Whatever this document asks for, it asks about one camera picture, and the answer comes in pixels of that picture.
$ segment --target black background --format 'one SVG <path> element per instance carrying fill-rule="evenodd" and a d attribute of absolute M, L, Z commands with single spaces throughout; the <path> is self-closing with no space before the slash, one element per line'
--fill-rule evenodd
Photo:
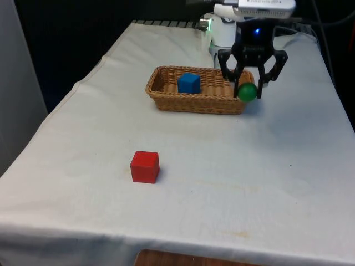
<path fill-rule="evenodd" d="M 296 1 L 295 16 L 316 19 L 309 0 Z M 324 22 L 339 20 L 355 9 L 353 0 L 317 4 Z M 16 6 L 48 111 L 91 71 L 133 19 L 196 21 L 209 11 L 187 8 L 185 0 L 16 0 Z M 354 126 L 349 96 L 355 89 L 355 56 L 348 51 L 353 22 L 327 29 L 326 34 L 337 92 Z"/>

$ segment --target table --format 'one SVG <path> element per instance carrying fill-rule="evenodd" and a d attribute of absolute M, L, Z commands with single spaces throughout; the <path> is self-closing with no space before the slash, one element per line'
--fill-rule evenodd
<path fill-rule="evenodd" d="M 194 257 L 156 250 L 139 252 L 134 266 L 256 266 L 240 262 Z"/>
<path fill-rule="evenodd" d="M 2 264 L 133 265 L 142 249 L 355 264 L 355 137 L 316 43 L 289 42 L 243 115 L 158 111 L 153 70 L 212 67 L 208 46 L 193 29 L 125 31 L 0 178 Z M 131 181 L 137 150 L 159 153 L 155 185 Z"/>

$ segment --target green ball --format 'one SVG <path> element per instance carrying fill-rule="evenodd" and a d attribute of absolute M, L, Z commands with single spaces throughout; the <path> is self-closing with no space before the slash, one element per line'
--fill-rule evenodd
<path fill-rule="evenodd" d="M 241 101 L 248 103 L 256 98 L 257 87 L 254 83 L 244 83 L 239 87 L 238 97 Z"/>

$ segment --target red cube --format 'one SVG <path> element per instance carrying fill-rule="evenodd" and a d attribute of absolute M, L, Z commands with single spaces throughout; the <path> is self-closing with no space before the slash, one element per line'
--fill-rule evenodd
<path fill-rule="evenodd" d="M 159 173 L 159 157 L 157 152 L 136 151 L 131 162 L 133 182 L 155 184 Z"/>

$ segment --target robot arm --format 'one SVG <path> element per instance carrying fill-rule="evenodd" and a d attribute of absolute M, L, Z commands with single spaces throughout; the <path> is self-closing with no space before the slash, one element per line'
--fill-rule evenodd
<path fill-rule="evenodd" d="M 283 50 L 275 50 L 273 36 L 280 20 L 289 18 L 296 8 L 295 0 L 204 0 L 214 3 L 215 15 L 235 21 L 237 27 L 231 49 L 219 50 L 218 58 L 225 79 L 234 82 L 234 97 L 238 96 L 239 78 L 245 67 L 256 67 L 260 79 L 257 97 L 269 81 L 275 81 L 288 59 Z M 234 71 L 227 67 L 230 55 L 237 60 Z M 275 65 L 265 73 L 264 64 L 274 56 Z"/>

